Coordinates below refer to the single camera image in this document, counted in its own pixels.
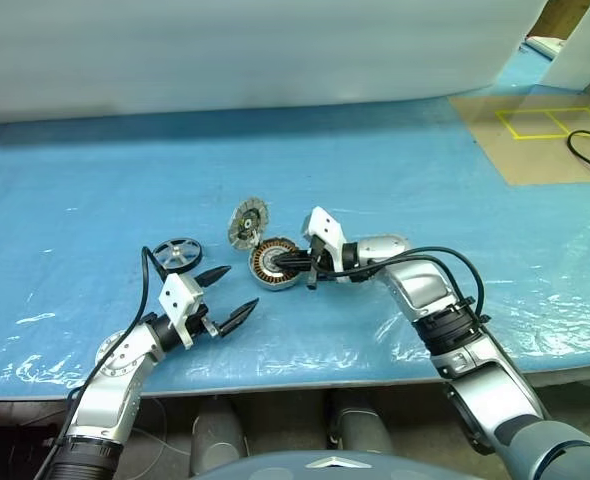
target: floor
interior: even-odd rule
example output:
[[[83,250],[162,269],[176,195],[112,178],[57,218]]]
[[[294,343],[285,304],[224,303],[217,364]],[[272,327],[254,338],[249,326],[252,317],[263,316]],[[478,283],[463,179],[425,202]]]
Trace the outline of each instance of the floor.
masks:
[[[494,455],[477,455],[464,440],[450,406],[436,384],[367,388],[364,392],[387,425],[396,453],[467,472],[482,478],[503,480],[508,476]],[[574,383],[538,390],[551,414],[590,434],[590,386]],[[252,454],[287,449],[324,449],[326,446],[322,390],[282,391],[232,396]],[[174,448],[190,450],[190,431],[199,397],[161,400],[168,418],[166,439]],[[25,423],[62,409],[60,402],[0,402],[0,425]],[[35,422],[61,420],[55,415]],[[151,399],[142,402],[136,426],[164,436],[163,412]],[[160,444],[135,431],[122,454],[118,480],[186,478],[189,456],[161,450]],[[21,473],[13,480],[24,477]]]

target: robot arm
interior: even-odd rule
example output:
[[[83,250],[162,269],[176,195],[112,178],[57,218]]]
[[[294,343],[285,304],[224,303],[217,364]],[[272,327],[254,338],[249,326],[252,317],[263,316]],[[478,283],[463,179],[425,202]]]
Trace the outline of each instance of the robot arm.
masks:
[[[159,301],[166,313],[150,313],[125,338],[117,332],[102,343],[96,356],[102,366],[79,399],[46,478],[113,478],[139,409],[142,386],[153,368],[174,348],[189,349],[204,332],[213,337],[229,334],[255,308],[258,299],[236,309],[222,325],[206,317],[202,288],[228,270],[218,267],[195,278],[188,273],[164,274]],[[116,342],[119,345],[104,360]]]
[[[471,309],[473,299],[458,295],[434,262],[414,260],[408,241],[395,235],[348,243],[340,224],[321,207],[313,209],[303,232],[311,243],[309,288],[319,278],[359,282],[373,275],[388,286],[447,381],[447,396],[476,451],[496,452],[515,479],[587,478],[590,437],[546,418],[536,394],[486,328],[488,317]],[[362,268],[406,252],[403,262],[386,262],[369,273]],[[275,263],[289,268],[295,257],[304,270],[301,253]]]

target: table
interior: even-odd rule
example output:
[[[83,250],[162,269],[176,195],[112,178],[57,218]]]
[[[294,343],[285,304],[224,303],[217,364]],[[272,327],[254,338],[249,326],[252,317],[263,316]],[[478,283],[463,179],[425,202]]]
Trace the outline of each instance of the table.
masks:
[[[546,65],[526,49],[473,94],[531,90]],[[590,184],[508,186],[435,98],[0,125],[0,398],[78,385],[135,313],[141,246],[183,236],[204,246],[198,271],[233,266],[206,292],[214,320],[261,301],[233,335],[169,355],[146,392],[436,377],[383,285],[257,286],[226,240],[250,195],[269,204],[267,236],[300,246],[320,205],[351,240],[399,233],[456,248],[483,275],[490,327],[521,368],[590,365]],[[149,310],[160,311],[159,287]]]

